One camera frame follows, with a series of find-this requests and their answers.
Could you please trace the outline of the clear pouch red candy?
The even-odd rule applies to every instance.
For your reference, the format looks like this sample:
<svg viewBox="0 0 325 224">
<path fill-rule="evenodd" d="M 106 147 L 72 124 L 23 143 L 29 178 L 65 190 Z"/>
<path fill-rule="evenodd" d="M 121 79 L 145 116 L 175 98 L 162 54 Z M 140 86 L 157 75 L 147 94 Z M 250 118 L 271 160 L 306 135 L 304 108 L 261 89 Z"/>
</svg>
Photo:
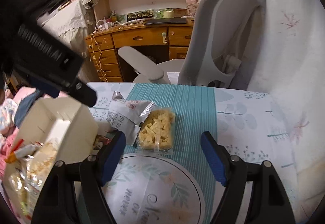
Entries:
<svg viewBox="0 0 325 224">
<path fill-rule="evenodd" d="M 97 135 L 93 143 L 93 150 L 100 150 L 103 146 L 110 144 L 111 140 L 106 136 Z"/>
</svg>

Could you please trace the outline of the pale pastry clear wrapper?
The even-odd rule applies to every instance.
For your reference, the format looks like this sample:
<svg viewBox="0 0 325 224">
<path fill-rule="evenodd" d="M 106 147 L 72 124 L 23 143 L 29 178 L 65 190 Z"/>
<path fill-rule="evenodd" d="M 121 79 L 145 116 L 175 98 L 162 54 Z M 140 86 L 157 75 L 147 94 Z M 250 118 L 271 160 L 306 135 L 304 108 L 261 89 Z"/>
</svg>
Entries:
<svg viewBox="0 0 325 224">
<path fill-rule="evenodd" d="M 46 181 L 58 153 L 60 143 L 57 138 L 47 140 L 34 154 L 26 166 L 29 184 L 41 190 Z"/>
</svg>

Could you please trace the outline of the Lipo white red biscuit pack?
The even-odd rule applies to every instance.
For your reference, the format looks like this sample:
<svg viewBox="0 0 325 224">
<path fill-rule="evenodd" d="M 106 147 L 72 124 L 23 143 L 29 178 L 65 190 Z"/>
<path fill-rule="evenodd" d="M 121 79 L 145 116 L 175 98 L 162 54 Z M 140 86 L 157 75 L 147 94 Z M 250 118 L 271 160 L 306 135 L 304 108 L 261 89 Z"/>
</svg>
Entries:
<svg viewBox="0 0 325 224">
<path fill-rule="evenodd" d="M 23 142 L 24 140 L 22 139 L 18 142 L 13 151 L 11 151 L 9 156 L 5 159 L 6 163 L 13 163 L 19 159 L 27 157 L 28 155 L 33 155 L 39 148 L 43 146 L 43 143 L 39 141 L 24 146 Z"/>
</svg>

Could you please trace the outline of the white silver foil snack bag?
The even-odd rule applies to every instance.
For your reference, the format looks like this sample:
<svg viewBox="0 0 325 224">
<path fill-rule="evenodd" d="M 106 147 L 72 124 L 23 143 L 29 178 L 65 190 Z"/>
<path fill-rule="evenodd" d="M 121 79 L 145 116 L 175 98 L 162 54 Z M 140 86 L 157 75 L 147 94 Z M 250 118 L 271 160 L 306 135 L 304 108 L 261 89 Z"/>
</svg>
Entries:
<svg viewBox="0 0 325 224">
<path fill-rule="evenodd" d="M 107 107 L 107 121 L 112 128 L 124 133 L 127 145 L 133 146 L 140 125 L 154 108 L 155 103 L 152 101 L 125 100 L 120 92 L 114 91 Z"/>
</svg>

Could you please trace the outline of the white plastic organizer tray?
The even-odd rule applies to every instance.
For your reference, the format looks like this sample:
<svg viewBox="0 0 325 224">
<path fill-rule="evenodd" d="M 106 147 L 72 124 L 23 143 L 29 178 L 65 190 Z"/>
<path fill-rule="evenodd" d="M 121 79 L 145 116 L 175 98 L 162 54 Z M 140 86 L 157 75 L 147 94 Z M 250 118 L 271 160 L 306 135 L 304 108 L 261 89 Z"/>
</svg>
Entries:
<svg viewBox="0 0 325 224">
<path fill-rule="evenodd" d="M 98 125 L 89 108 L 71 97 L 40 98 L 30 108 L 13 142 L 15 147 L 57 138 L 56 161 L 83 161 L 91 153 Z"/>
</svg>

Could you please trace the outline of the white lace covered furniture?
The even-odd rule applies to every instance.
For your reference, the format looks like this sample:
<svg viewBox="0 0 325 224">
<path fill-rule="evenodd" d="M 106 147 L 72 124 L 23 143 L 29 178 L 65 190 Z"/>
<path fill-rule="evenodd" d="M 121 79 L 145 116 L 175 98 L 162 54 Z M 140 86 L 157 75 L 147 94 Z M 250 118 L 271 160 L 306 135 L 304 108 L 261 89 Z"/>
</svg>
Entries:
<svg viewBox="0 0 325 224">
<path fill-rule="evenodd" d="M 84 8 L 81 0 L 76 0 L 62 9 L 38 18 L 37 23 L 52 36 L 80 55 L 83 65 L 78 78 L 84 83 L 97 82 L 99 77 L 90 59 L 85 38 L 95 26 L 93 12 Z"/>
</svg>

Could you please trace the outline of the puffed rice cake clear pack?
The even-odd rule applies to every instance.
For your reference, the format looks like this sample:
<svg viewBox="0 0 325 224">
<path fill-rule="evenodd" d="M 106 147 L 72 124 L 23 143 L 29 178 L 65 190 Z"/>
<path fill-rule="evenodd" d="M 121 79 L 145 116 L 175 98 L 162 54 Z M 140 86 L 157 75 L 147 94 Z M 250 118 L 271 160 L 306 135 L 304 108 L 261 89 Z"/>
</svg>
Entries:
<svg viewBox="0 0 325 224">
<path fill-rule="evenodd" d="M 141 125 L 137 148 L 145 152 L 172 155 L 175 118 L 171 108 L 154 108 Z"/>
</svg>

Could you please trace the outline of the navy blue garment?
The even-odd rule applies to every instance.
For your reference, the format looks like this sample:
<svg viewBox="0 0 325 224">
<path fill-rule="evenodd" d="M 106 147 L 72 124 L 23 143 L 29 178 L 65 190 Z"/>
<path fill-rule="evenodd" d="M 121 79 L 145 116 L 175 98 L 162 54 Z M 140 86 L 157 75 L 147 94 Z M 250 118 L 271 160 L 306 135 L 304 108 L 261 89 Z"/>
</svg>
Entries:
<svg viewBox="0 0 325 224">
<path fill-rule="evenodd" d="M 28 95 L 20 102 L 14 118 L 14 124 L 17 128 L 21 127 L 24 118 L 28 114 L 35 101 L 44 95 L 45 93 L 43 91 L 36 89 L 32 94 Z"/>
</svg>

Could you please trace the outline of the wooden desk with drawers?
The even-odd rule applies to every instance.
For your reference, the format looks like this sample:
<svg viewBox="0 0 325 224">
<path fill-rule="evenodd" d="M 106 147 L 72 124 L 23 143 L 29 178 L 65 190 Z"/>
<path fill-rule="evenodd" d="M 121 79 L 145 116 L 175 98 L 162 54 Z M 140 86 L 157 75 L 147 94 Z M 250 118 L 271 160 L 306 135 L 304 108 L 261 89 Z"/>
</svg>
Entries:
<svg viewBox="0 0 325 224">
<path fill-rule="evenodd" d="M 121 47 L 131 46 L 156 64 L 170 59 L 184 59 L 193 25 L 193 20 L 187 20 L 187 24 L 116 26 L 87 36 L 85 42 L 100 81 L 132 82 L 136 74 L 118 55 Z"/>
</svg>

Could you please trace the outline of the green wrapped small snack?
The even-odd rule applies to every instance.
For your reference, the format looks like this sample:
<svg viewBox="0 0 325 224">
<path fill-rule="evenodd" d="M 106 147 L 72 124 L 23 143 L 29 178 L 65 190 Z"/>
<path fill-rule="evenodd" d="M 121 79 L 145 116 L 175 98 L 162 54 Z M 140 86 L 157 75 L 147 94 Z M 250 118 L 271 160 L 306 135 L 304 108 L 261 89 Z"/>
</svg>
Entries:
<svg viewBox="0 0 325 224">
<path fill-rule="evenodd" d="M 28 202 L 28 194 L 29 193 L 26 192 L 25 190 L 18 194 L 19 205 L 20 205 L 20 208 L 21 208 L 21 210 L 23 212 L 23 215 L 25 215 L 25 216 L 30 214 L 30 207 L 29 207 L 29 202 Z"/>
</svg>

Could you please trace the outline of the black keyboard on desk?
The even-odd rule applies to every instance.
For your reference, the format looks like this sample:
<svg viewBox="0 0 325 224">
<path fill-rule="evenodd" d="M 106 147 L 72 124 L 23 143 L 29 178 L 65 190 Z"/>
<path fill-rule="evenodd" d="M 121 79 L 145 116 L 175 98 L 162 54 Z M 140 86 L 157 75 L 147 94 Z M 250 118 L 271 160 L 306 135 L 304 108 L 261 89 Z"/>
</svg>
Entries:
<svg viewBox="0 0 325 224">
<path fill-rule="evenodd" d="M 187 24 L 187 19 L 181 17 L 148 19 L 144 22 L 144 24 L 145 25 Z"/>
</svg>

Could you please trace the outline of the grey office chair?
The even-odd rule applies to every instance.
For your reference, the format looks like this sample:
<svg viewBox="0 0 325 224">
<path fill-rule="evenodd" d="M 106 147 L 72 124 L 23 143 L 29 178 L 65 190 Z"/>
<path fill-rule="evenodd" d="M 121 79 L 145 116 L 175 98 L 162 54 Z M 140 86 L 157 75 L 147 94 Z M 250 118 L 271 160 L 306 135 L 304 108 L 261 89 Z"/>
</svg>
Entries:
<svg viewBox="0 0 325 224">
<path fill-rule="evenodd" d="M 178 73 L 179 85 L 227 88 L 238 71 L 248 42 L 256 9 L 265 0 L 201 0 L 185 59 L 155 64 L 130 46 L 118 49 L 139 75 L 136 83 L 171 84 Z"/>
</svg>

